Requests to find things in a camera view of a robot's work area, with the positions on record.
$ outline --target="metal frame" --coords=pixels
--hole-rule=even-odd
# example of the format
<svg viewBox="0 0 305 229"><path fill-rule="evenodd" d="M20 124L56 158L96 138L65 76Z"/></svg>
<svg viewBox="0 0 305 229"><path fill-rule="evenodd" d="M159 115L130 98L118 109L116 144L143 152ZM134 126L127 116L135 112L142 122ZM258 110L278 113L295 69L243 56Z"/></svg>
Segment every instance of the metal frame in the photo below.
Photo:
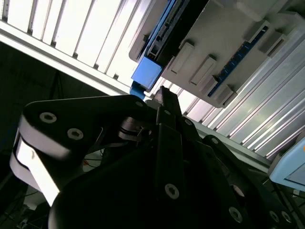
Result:
<svg viewBox="0 0 305 229"><path fill-rule="evenodd" d="M36 38L0 21L0 42L58 69L108 95L128 94L129 87Z"/></svg>
<svg viewBox="0 0 305 229"><path fill-rule="evenodd" d="M267 158L256 154L255 152L223 136L222 134L200 124L199 122L193 121L193 123L195 124L200 137L214 135L215 137L219 138L239 160L251 165L254 168L261 170L262 172L268 172L268 169L271 165L271 161L269 161Z"/></svg>

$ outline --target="cable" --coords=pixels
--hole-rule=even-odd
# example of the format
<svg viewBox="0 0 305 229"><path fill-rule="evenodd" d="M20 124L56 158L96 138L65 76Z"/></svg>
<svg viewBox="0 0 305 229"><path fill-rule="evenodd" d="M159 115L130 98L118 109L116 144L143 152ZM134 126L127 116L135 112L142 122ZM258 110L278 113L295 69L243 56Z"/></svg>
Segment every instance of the cable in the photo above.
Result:
<svg viewBox="0 0 305 229"><path fill-rule="evenodd" d="M92 166L92 165L89 165L89 164L87 164L87 166L90 166L92 168L97 168L98 167L98 166Z"/></svg>
<svg viewBox="0 0 305 229"><path fill-rule="evenodd" d="M299 197L299 198L301 198L301 199L305 199L305 197L303 197L303 196L300 196L300 195L298 195L298 194L294 194L294 193L291 193L291 195L292 195L292 196L296 196L296 197Z"/></svg>
<svg viewBox="0 0 305 229"><path fill-rule="evenodd" d="M305 205L305 202L303 202L302 204L300 204L299 206L297 206L298 208L301 208L301 207L303 207Z"/></svg>
<svg viewBox="0 0 305 229"><path fill-rule="evenodd" d="M14 200L12 200L12 202L10 203L10 204L12 204L13 202L15 202L16 200L20 200L20 199L22 199L22 198L25 198L25 197L28 197L28 196L31 196L31 195L34 195L34 194L36 194L36 193L38 193L39 191L36 191L36 192L33 192L33 193L30 193L30 194L27 194L27 195L24 195L24 196L22 196L22 197L18 197L18 198L16 198L16 199L14 199ZM0 223L0 226L7 220L7 219L9 219L10 217L11 217L11 214L13 214L15 211L15 208L18 206L18 202L16 203L16 205L12 208L12 210L9 212L9 213L7 213L6 214L6 218Z"/></svg>
<svg viewBox="0 0 305 229"><path fill-rule="evenodd" d="M22 198L25 198L25 197L28 197L28 196L34 195L34 194L36 194L36 193L38 193L38 192L39 192L39 191L36 191L36 192L31 193L31 194L27 194L27 195L25 195L25 196L22 196L22 197L16 198L16 199L14 199L12 202L14 202L15 200L18 200L18 199L22 199Z"/></svg>
<svg viewBox="0 0 305 229"><path fill-rule="evenodd" d="M87 161L100 161L101 159L90 159L90 158L85 158Z"/></svg>

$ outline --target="black cable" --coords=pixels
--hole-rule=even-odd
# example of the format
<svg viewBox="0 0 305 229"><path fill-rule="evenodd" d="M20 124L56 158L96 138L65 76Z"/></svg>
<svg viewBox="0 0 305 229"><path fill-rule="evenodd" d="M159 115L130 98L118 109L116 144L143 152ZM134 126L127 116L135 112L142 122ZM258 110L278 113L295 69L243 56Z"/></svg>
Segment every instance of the black cable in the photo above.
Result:
<svg viewBox="0 0 305 229"><path fill-rule="evenodd" d="M283 196L282 196L282 194L281 194L281 192L280 192L280 189L277 187L277 184L274 183L274 182L272 182L272 185L273 185L273 188L274 188L274 190L275 190L275 192L276 192L278 198L279 198L280 201L282 202L282 204L283 204L287 209L289 209L287 203L285 202L285 200L284 200L284 198L283 198Z"/></svg>
<svg viewBox="0 0 305 229"><path fill-rule="evenodd" d="M300 196L300 195L298 195L298 194L294 194L294 193L291 193L291 195L292 195L292 196L296 196L296 197L299 197L299 198L301 198L301 199L305 199L305 197L303 197L303 196Z"/></svg>
<svg viewBox="0 0 305 229"><path fill-rule="evenodd" d="M25 197L28 197L28 196L34 195L34 194L36 194L36 193L38 193L38 192L39 192L39 191L36 191L36 192L31 193L31 194L27 194L27 195L25 195L25 196L22 196L22 197L16 198L16 199L14 199L12 202L14 202L15 200L18 200L18 199L22 199L22 198L25 198Z"/></svg>
<svg viewBox="0 0 305 229"><path fill-rule="evenodd" d="M92 165L89 165L89 164L86 164L87 166L90 166L92 168L97 168L98 166L92 166Z"/></svg>
<svg viewBox="0 0 305 229"><path fill-rule="evenodd" d="M90 159L90 158L85 158L87 161L100 161L101 159Z"/></svg>
<svg viewBox="0 0 305 229"><path fill-rule="evenodd" d="M60 87L61 87L61 96L62 96L62 99L64 99L65 98L65 95L64 95L64 93L63 93L63 87L62 87L62 81L61 81L61 75L60 75L60 73L59 73L59 84L60 84Z"/></svg>
<svg viewBox="0 0 305 229"><path fill-rule="evenodd" d="M299 206L297 206L298 208L301 208L301 207L303 207L305 205L305 202L303 202L302 204L300 204Z"/></svg>
<svg viewBox="0 0 305 229"><path fill-rule="evenodd" d="M39 191L36 191L36 192L30 193L30 194L24 195L24 196L22 196L22 197L18 197L18 198L16 198L16 199L12 200L12 202L11 202L10 204L12 204L13 202L15 202L16 200L20 200L20 199L22 199L22 198L25 198L25 197L34 195L34 194L36 194L36 193L38 193L38 192L39 192ZM17 206L18 206L18 202L17 202L16 205L12 208L12 210L11 210L9 213L7 213L6 218L1 222L0 226L1 226L5 221L7 221L7 219L10 218L11 214L13 214L13 213L15 212L14 210L15 210L15 208L16 208Z"/></svg>

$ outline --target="white panel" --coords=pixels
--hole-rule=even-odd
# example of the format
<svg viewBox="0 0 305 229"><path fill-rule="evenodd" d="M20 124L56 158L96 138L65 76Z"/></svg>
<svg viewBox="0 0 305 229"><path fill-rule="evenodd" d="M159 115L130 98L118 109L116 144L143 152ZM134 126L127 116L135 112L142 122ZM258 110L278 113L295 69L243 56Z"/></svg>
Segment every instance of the white panel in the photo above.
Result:
<svg viewBox="0 0 305 229"><path fill-rule="evenodd" d="M186 90L183 90L181 94L178 97L181 113L183 114L189 106L192 104L192 102L196 99L196 96L187 92Z"/></svg>
<svg viewBox="0 0 305 229"><path fill-rule="evenodd" d="M245 136L250 135L255 128L268 118L275 114L275 111L285 107L296 95L301 93L305 88L305 68L302 68L283 87L278 90L271 98L264 101L258 109L254 110L246 119L237 127L234 134L230 134L231 139L241 143Z"/></svg>
<svg viewBox="0 0 305 229"><path fill-rule="evenodd" d="M42 38L42 41L47 44L51 44L57 19L61 11L61 4L62 0L52 0L51 2L49 15L47 17L46 26Z"/></svg>
<svg viewBox="0 0 305 229"><path fill-rule="evenodd" d="M283 140L289 138L295 132L300 131L305 127L305 109L296 113L292 119L284 123L267 136L264 141L255 149L259 155L265 156L269 154L276 146L281 144Z"/></svg>
<svg viewBox="0 0 305 229"><path fill-rule="evenodd" d="M286 44L279 50L277 55L272 59L267 59L262 66L253 73L244 86L237 92L238 96L208 124L209 128L220 128L236 113L239 107L245 107L249 110L251 104L247 103L247 99L254 93L258 86L264 83L264 80L281 65L285 60L284 57L286 58L293 48L295 48L295 43L302 38L303 34L304 32L302 30L291 32Z"/></svg>
<svg viewBox="0 0 305 229"><path fill-rule="evenodd" d="M33 37L41 40L51 0L38 0L33 21Z"/></svg>
<svg viewBox="0 0 305 229"><path fill-rule="evenodd" d="M10 0L8 24L27 32L33 0Z"/></svg>
<svg viewBox="0 0 305 229"><path fill-rule="evenodd" d="M90 4L90 0L67 0L55 38L56 49L70 56L73 55Z"/></svg>
<svg viewBox="0 0 305 229"><path fill-rule="evenodd" d="M165 81L166 81L166 79L159 77L156 84L153 86L152 90L149 93L144 92L144 94L147 96L151 96L153 94L155 95L157 93L157 91L159 90L159 88L164 84Z"/></svg>
<svg viewBox="0 0 305 229"><path fill-rule="evenodd" d="M289 120L293 119L294 116L301 112L303 108L305 107L305 97L291 110L286 111L286 113L280 113L281 116L279 116L276 120L276 122L270 123L268 125L268 128L264 128L262 133L253 141L248 148L251 150L258 149L266 140L266 138L270 135L273 135L274 132L277 131L280 126L285 125L285 123L289 122Z"/></svg>
<svg viewBox="0 0 305 229"><path fill-rule="evenodd" d="M102 73L107 71L113 54L115 53L126 26L129 23L136 2L137 0L125 0L123 7L120 7L117 12L116 18L111 26L107 39L97 60L99 71Z"/></svg>
<svg viewBox="0 0 305 229"><path fill-rule="evenodd" d="M131 77L138 66L129 58L130 45L150 2L151 0L141 0L107 71L108 76L114 76L116 73L119 76L118 80L126 85L132 84Z"/></svg>
<svg viewBox="0 0 305 229"><path fill-rule="evenodd" d="M263 138L263 134L272 125L283 120L288 120L289 117L296 113L300 108L305 106L305 90L298 94L288 105L281 107L278 111L267 118L261 125L259 125L242 143L243 146L253 150L258 142Z"/></svg>
<svg viewBox="0 0 305 229"><path fill-rule="evenodd" d="M196 105L190 110L187 116L197 122L199 122L212 108L213 106L203 100L199 100Z"/></svg>
<svg viewBox="0 0 305 229"><path fill-rule="evenodd" d="M181 88L175 84L173 84L170 88L170 91L175 94L177 94L180 90L181 90Z"/></svg>
<svg viewBox="0 0 305 229"><path fill-rule="evenodd" d="M119 4L120 0L94 1L76 49L78 60L94 66Z"/></svg>
<svg viewBox="0 0 305 229"><path fill-rule="evenodd" d="M276 146L273 150L267 153L266 158L271 158L273 154L280 152L280 150L285 147L286 144L289 144L294 138L297 138L302 132L305 130L305 125L299 128L296 132L292 135L288 136L283 142L281 142L278 146Z"/></svg>
<svg viewBox="0 0 305 229"><path fill-rule="evenodd" d="M234 111L234 113L227 119L227 121L220 127L217 128L217 132L222 135L228 136L237 126L254 111L265 99L272 96L277 87L279 87L287 77L291 77L291 74L298 68L298 66L304 61L305 56L303 55L305 50L305 41L299 45L297 49L294 49L279 66L270 74L256 90L249 95L246 104L240 106ZM273 59L281 59L282 55L278 55L279 52L274 56Z"/></svg>
<svg viewBox="0 0 305 229"><path fill-rule="evenodd" d="M211 129L213 129L211 127L211 124L213 124L213 120L215 120L220 112L223 111L222 108L216 108L216 107L212 107L212 109L209 111L209 113L202 119L202 125L207 126Z"/></svg>
<svg viewBox="0 0 305 229"><path fill-rule="evenodd" d="M162 86L166 87L166 88L170 88L172 85L172 82L165 80L165 82L162 84Z"/></svg>

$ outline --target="fluorescent light panel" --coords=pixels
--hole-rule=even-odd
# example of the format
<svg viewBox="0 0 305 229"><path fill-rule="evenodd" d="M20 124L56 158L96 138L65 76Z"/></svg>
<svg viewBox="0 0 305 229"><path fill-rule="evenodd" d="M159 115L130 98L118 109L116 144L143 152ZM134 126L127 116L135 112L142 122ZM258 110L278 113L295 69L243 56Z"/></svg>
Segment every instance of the fluorescent light panel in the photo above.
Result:
<svg viewBox="0 0 305 229"><path fill-rule="evenodd" d="M192 104L192 102L196 99L196 96L183 90L178 97L181 113L183 114Z"/></svg>
<svg viewBox="0 0 305 229"><path fill-rule="evenodd" d="M173 85L171 86L171 88L170 88L170 91L171 91L172 93L177 94L177 93L180 91L180 89L181 89L181 88L180 88L179 86L173 84Z"/></svg>
<svg viewBox="0 0 305 229"><path fill-rule="evenodd" d="M119 4L120 0L94 1L76 49L78 60L94 66Z"/></svg>
<svg viewBox="0 0 305 229"><path fill-rule="evenodd" d="M32 5L33 0L10 0L8 24L27 32Z"/></svg>
<svg viewBox="0 0 305 229"><path fill-rule="evenodd" d="M61 11L62 0L52 0L50 5L49 14L47 16L42 41L46 44L51 44L53 34L55 31L57 19Z"/></svg>
<svg viewBox="0 0 305 229"><path fill-rule="evenodd" d="M97 64L99 65L99 71L105 73L112 60L112 57L117 49L121 37L128 25L130 16L136 5L137 0L125 0L120 5L113 24L108 33L107 39L99 54Z"/></svg>
<svg viewBox="0 0 305 229"><path fill-rule="evenodd" d="M38 0L33 21L33 34L32 36L41 40L43 35L44 26L46 24L48 10L51 0Z"/></svg>
<svg viewBox="0 0 305 229"><path fill-rule="evenodd" d="M119 90L122 90L125 93L129 93L129 87L122 84L121 82L89 67L86 64L83 64L82 62L58 51L57 49L54 49L53 47L33 38L32 36L29 36L26 33L21 32L20 30L8 25L5 22L0 21L0 29L6 31L8 34L12 34L15 37L18 37L22 41L29 43L33 47L37 47L42 50L42 52L49 53L50 55L55 56L56 58L63 60L67 62L68 65L74 66L78 69L80 69L81 72L88 73L91 75L91 77L87 77L86 75L80 73L77 70L73 70L69 66L66 66L63 63L60 63L56 60L53 60L50 57L45 56L44 54L41 54L40 52L33 50L32 48L27 47L23 43L16 42L14 39L7 37L6 35L2 35L0 33L0 42L3 42L41 62L44 62L51 67L58 69L59 71L62 71L78 80L80 80L83 83L86 83L106 94L109 95L120 95L120 93L112 88L109 88L101 83L99 81L104 81L110 85L112 85L114 88L117 88Z"/></svg>
<svg viewBox="0 0 305 229"><path fill-rule="evenodd" d="M169 80L165 80L165 82L162 84L162 86L164 86L164 87L166 87L166 88L170 88L172 84L173 84L173 83L170 82Z"/></svg>
<svg viewBox="0 0 305 229"><path fill-rule="evenodd" d="M213 106L203 100L199 100L196 105L190 110L187 116L199 122Z"/></svg>
<svg viewBox="0 0 305 229"><path fill-rule="evenodd" d="M56 49L72 56L84 26L91 0L67 0L56 36Z"/></svg>
<svg viewBox="0 0 305 229"><path fill-rule="evenodd" d="M129 58L128 53L134 35L137 32L137 29L147 11L147 8L149 7L150 2L151 0L142 0L139 3L107 70L108 76L113 77L115 74L117 74L119 76L118 80L129 86L132 84L131 76L138 64Z"/></svg>

